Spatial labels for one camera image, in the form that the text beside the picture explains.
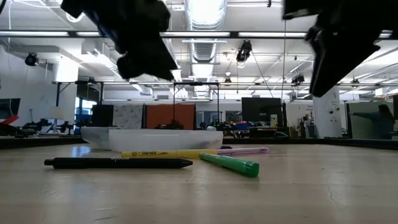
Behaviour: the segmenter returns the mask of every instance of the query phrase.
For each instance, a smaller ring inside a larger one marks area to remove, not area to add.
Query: red object
[[[11,117],[8,117],[7,119],[5,119],[3,122],[1,122],[2,124],[8,124],[10,125],[12,122],[18,120],[18,115],[13,115]]]
[[[184,126],[184,130],[193,130],[194,114],[195,105],[175,105],[175,120]],[[147,105],[147,129],[170,124],[172,120],[173,105]]]

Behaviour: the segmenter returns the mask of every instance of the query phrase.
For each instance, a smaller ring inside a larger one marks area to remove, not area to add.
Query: yellow highlighter
[[[218,150],[212,149],[189,149],[171,151],[149,151],[149,152],[122,152],[122,158],[182,158],[199,159],[201,153],[217,155]]]

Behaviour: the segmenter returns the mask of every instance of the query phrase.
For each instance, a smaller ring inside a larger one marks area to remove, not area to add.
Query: person
[[[392,139],[396,121],[387,105],[379,105],[378,113],[350,113],[350,115],[370,119],[373,122],[375,139]]]

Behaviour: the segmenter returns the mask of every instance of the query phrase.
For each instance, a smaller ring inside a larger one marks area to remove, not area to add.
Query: purple pen
[[[243,148],[243,149],[219,149],[217,151],[218,155],[222,156],[232,156],[232,155],[242,155],[242,154],[260,154],[267,153],[267,147],[254,147],[254,148]]]

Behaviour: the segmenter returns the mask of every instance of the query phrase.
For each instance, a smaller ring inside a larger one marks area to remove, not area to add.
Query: orange partition
[[[193,130],[195,105],[176,104],[175,120],[184,130]],[[155,129],[160,124],[170,124],[173,120],[173,105],[147,105],[147,129]]]

